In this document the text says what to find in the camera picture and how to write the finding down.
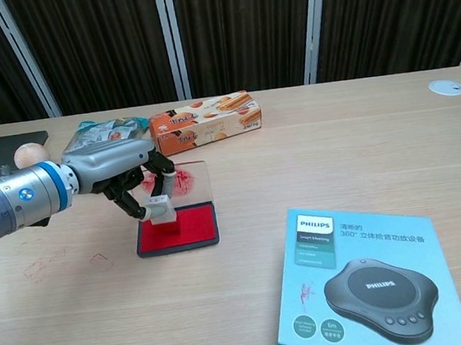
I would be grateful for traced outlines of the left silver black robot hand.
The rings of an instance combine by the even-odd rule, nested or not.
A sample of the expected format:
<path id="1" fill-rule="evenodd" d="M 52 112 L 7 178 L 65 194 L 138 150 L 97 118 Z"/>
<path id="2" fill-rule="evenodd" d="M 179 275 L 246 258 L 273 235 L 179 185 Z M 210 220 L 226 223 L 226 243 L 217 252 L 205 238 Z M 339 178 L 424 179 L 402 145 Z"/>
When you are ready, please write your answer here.
<path id="1" fill-rule="evenodd" d="M 102 193 L 136 220 L 153 220 L 171 209 L 175 164 L 157 150 L 152 140 L 106 140 L 65 152 L 61 163 L 77 178 L 79 195 Z M 144 181 L 146 170 L 155 175 L 151 197 L 158 197 L 160 205 L 141 205 L 130 194 Z"/>

